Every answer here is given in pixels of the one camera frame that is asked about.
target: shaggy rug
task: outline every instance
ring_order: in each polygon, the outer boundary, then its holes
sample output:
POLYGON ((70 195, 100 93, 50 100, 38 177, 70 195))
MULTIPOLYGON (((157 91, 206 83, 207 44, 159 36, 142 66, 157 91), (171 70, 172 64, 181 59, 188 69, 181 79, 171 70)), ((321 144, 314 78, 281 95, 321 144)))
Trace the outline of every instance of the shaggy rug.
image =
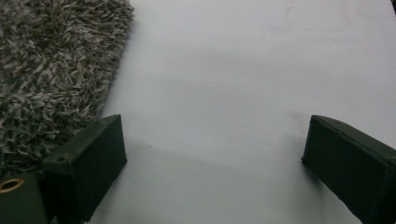
POLYGON ((127 0, 3 0, 0 178, 40 162, 98 119, 134 9, 127 0))

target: white surface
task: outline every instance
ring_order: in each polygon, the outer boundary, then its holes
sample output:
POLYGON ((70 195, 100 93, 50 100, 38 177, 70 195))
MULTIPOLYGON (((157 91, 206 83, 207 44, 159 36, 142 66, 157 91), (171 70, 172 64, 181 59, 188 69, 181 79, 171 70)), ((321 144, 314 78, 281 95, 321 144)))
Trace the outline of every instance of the white surface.
POLYGON ((104 116, 129 162, 92 224, 360 223, 300 163, 310 116, 396 147, 389 0, 135 0, 104 116))

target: gray carpet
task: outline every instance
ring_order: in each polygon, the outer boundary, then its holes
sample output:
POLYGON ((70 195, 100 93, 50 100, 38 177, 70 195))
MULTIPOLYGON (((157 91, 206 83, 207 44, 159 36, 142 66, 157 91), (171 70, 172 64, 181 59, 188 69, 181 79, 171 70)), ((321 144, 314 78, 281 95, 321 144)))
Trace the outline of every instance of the gray carpet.
POLYGON ((0 178, 40 162, 97 119, 133 8, 127 0, 2 0, 0 178))

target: black plastic part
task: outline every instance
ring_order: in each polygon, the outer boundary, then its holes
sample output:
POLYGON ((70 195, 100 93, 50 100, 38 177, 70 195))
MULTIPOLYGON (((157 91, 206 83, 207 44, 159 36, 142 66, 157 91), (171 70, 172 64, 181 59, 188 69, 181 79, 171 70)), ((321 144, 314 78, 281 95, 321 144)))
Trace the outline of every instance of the black plastic part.
POLYGON ((127 162, 120 115, 99 119, 43 160, 61 224, 89 221, 127 162))
POLYGON ((52 193, 35 175, 14 175, 0 181, 0 223, 50 223, 55 213, 52 193))
POLYGON ((396 221, 396 150, 345 124, 312 116, 303 164, 363 224, 396 221))

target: carpet fiber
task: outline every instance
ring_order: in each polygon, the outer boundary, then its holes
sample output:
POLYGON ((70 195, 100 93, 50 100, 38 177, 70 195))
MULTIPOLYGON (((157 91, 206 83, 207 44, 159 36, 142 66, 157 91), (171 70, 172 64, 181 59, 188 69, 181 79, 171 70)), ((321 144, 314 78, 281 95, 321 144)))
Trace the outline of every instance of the carpet fiber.
POLYGON ((0 6, 0 178, 40 162, 103 108, 133 19, 127 0, 0 6))

